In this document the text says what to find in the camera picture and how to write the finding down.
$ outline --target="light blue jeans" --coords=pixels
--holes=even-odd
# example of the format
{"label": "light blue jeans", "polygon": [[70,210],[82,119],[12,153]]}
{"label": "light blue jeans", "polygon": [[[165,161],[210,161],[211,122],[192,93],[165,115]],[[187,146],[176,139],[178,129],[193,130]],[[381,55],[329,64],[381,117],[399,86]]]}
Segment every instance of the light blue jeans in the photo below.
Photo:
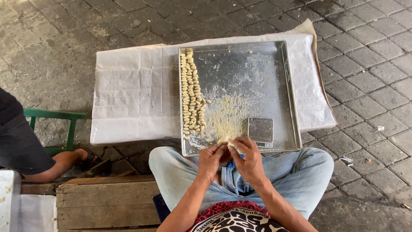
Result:
{"label": "light blue jeans", "polygon": [[[198,157],[190,157],[199,164]],[[273,187],[306,219],[318,205],[333,172],[333,159],[323,150],[304,148],[280,157],[262,157],[265,175]],[[160,193],[172,211],[197,175],[198,168],[172,147],[157,147],[149,157],[149,166]],[[200,212],[222,201],[252,201],[265,206],[236,167],[222,168],[222,185],[209,186]]]}

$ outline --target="black shorts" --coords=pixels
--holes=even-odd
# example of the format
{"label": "black shorts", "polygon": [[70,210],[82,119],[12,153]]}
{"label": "black shorts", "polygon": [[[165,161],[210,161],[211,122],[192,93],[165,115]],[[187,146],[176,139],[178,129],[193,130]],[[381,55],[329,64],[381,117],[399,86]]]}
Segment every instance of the black shorts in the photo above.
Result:
{"label": "black shorts", "polygon": [[55,163],[23,113],[0,124],[0,166],[34,175],[49,170]]}

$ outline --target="forearm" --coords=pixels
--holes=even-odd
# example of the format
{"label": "forearm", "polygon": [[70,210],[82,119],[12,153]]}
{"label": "forearm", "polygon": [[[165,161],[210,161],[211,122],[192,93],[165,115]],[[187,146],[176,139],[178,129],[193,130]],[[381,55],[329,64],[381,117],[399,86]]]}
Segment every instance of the forearm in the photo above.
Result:
{"label": "forearm", "polygon": [[317,232],[317,230],[273,188],[266,179],[255,188],[270,217],[290,232]]}
{"label": "forearm", "polygon": [[207,178],[197,176],[178,205],[157,229],[158,232],[186,232],[194,224],[200,205],[210,185]]}

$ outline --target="person's right hand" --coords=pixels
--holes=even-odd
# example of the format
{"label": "person's right hand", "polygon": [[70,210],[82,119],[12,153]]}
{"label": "person's right hand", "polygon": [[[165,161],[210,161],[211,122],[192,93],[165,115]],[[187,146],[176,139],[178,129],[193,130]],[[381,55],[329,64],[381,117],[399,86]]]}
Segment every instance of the person's right hand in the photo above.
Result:
{"label": "person's right hand", "polygon": [[242,175],[254,189],[263,185],[268,179],[263,171],[262,155],[256,146],[256,142],[249,137],[237,137],[232,140],[231,143],[245,156],[243,159],[240,158],[236,149],[228,146],[240,175]]}

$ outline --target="metal tray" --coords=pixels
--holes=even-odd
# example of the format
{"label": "metal tray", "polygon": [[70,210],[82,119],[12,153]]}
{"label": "metal tray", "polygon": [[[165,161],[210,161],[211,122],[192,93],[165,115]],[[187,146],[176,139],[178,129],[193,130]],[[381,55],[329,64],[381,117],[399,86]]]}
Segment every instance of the metal tray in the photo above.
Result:
{"label": "metal tray", "polygon": [[[286,41],[179,48],[179,54],[187,51],[193,51],[201,95],[212,102],[205,110],[203,135],[189,135],[190,140],[182,135],[183,156],[198,156],[223,135],[246,135],[248,117],[274,120],[273,148],[261,152],[302,149]],[[182,100],[180,124],[183,128]]]}

